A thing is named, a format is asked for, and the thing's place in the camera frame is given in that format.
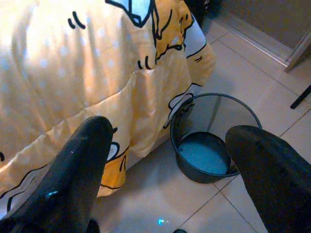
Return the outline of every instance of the bed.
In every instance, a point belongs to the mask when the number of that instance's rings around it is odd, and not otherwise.
[[[0,218],[90,116],[114,128],[98,196],[121,188],[214,69],[182,0],[2,0],[0,18]]]

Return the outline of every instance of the wall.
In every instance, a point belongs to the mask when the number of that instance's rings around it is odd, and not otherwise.
[[[311,28],[311,0],[212,0],[293,49]]]

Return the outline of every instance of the baseboard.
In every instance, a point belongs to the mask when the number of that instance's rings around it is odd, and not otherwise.
[[[268,56],[272,57],[285,67],[289,64],[288,58],[291,56],[293,49],[283,45],[268,34],[262,32],[251,24],[240,18],[228,13],[215,4],[208,7],[207,16],[219,24],[223,24],[233,33],[252,44]]]

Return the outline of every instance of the tile floor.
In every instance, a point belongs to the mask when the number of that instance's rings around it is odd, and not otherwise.
[[[239,98],[263,128],[288,141],[311,163],[311,96],[292,102],[311,84],[311,60],[291,73],[234,33],[206,20],[203,30],[217,68],[203,92]],[[170,141],[127,172],[124,188],[97,199],[93,216],[102,233],[265,233],[241,176],[198,184],[179,170]]]

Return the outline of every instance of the bucket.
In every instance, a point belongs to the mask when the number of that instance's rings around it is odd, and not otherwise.
[[[198,183],[238,175],[225,146],[227,131],[237,125],[262,128],[255,113],[232,96],[206,93],[185,101],[171,124],[171,140],[181,171]]]

